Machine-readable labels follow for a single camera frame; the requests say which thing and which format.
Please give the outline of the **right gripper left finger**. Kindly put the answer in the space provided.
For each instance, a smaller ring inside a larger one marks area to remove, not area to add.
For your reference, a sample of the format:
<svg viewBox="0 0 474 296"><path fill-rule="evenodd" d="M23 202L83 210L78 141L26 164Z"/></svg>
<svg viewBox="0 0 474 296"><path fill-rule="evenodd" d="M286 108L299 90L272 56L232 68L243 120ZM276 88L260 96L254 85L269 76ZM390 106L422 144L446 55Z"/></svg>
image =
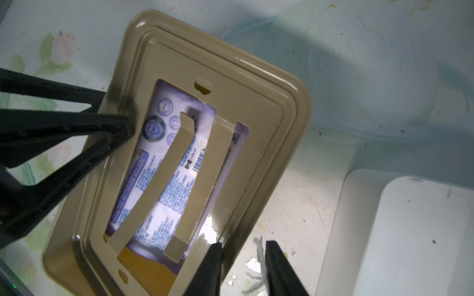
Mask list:
<svg viewBox="0 0 474 296"><path fill-rule="evenodd" d="M219 296L223 259L222 243L212 244L188 285L184 296Z"/></svg>

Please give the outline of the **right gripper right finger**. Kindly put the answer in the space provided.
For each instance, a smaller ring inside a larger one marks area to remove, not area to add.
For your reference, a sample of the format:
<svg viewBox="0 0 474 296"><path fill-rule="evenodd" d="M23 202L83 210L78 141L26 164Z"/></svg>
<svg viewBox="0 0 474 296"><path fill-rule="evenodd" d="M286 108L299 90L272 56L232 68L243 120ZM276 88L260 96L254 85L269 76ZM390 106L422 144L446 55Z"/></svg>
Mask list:
<svg viewBox="0 0 474 296"><path fill-rule="evenodd" d="M309 295L275 240L266 242L265 264L270 296Z"/></svg>

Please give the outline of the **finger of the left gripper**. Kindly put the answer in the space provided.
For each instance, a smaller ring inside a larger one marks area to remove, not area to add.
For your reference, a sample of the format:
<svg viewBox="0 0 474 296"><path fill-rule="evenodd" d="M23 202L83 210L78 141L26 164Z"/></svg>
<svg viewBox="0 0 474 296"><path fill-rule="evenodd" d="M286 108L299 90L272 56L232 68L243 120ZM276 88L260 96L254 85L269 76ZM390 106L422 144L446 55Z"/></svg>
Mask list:
<svg viewBox="0 0 474 296"><path fill-rule="evenodd" d="M134 134L124 115L1 110L1 247L24 238ZM96 142L38 184L23 185L8 172L75 136L92 136Z"/></svg>
<svg viewBox="0 0 474 296"><path fill-rule="evenodd" d="M85 112L98 113L106 92L46 80L1 69L1 92L89 104Z"/></svg>

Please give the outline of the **beige tissue box lid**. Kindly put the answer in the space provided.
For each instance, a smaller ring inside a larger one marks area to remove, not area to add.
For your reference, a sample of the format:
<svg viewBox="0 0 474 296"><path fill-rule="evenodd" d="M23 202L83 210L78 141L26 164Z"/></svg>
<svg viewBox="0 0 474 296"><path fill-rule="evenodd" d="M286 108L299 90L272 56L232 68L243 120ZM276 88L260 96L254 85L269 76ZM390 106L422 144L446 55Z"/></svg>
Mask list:
<svg viewBox="0 0 474 296"><path fill-rule="evenodd" d="M128 25L100 114L134 136L65 198L43 267L76 296L183 296L212 244L222 275L311 119L301 80L159 11Z"/></svg>

